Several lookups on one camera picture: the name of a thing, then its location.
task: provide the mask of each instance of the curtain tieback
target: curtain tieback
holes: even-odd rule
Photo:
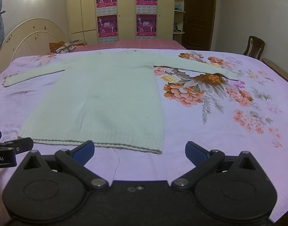
[[[6,13],[6,11],[2,11],[2,12],[0,12],[0,15],[2,15],[3,13]]]

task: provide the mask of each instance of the shelf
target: shelf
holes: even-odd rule
[[[181,32],[179,32],[179,31],[173,31],[173,34],[185,34],[185,32],[184,32],[184,31],[181,31]]]
[[[180,11],[180,10],[174,10],[175,12],[180,12],[180,13],[185,13],[185,11]]]

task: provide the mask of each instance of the brown wooden door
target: brown wooden door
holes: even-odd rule
[[[182,45],[189,50],[211,47],[216,0],[185,0]]]

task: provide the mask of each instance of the wooden table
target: wooden table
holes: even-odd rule
[[[284,80],[288,82],[288,73],[286,73],[283,69],[279,66],[274,64],[269,59],[263,58],[262,62],[265,63],[268,67],[270,67],[274,72],[276,72],[279,76],[281,76]]]

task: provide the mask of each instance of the sweater sleeve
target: sweater sleeve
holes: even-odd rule
[[[166,55],[160,55],[157,58],[154,56],[154,58],[156,59],[153,62],[154,66],[190,70],[207,74],[221,74],[228,79],[238,81],[237,74],[228,69],[217,68],[202,62],[184,59],[180,57],[170,57]]]
[[[31,69],[29,71],[26,71],[24,73],[15,76],[8,76],[5,80],[4,87],[9,87],[16,83],[23,82],[38,76],[64,71],[67,66],[68,66],[67,64],[64,64],[63,61],[61,61],[57,63],[47,64],[35,69]]]

